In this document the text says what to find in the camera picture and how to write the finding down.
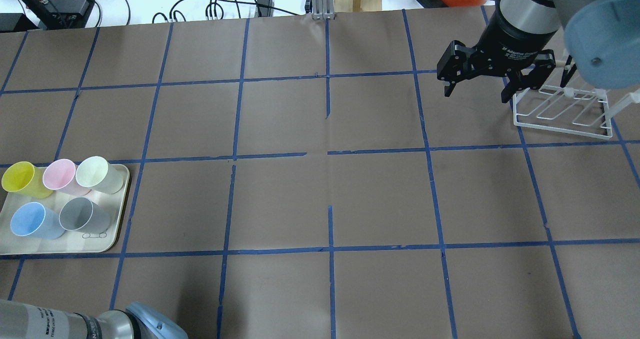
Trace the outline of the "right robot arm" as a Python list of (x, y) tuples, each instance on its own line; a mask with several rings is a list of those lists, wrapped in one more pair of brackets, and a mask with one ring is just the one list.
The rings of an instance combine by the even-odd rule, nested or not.
[(496, 4), (476, 45), (453, 40), (437, 65), (444, 95), (479, 76), (505, 77), (505, 104), (526, 89), (539, 89), (556, 67), (547, 43), (563, 30), (569, 70), (594, 88), (626, 89), (639, 84), (640, 0), (491, 0)]

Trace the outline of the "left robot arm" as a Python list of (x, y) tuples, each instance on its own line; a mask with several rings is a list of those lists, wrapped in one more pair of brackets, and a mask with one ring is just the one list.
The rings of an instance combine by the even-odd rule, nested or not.
[(0, 301), (3, 339), (187, 339), (164, 314), (141, 302), (98, 316)]

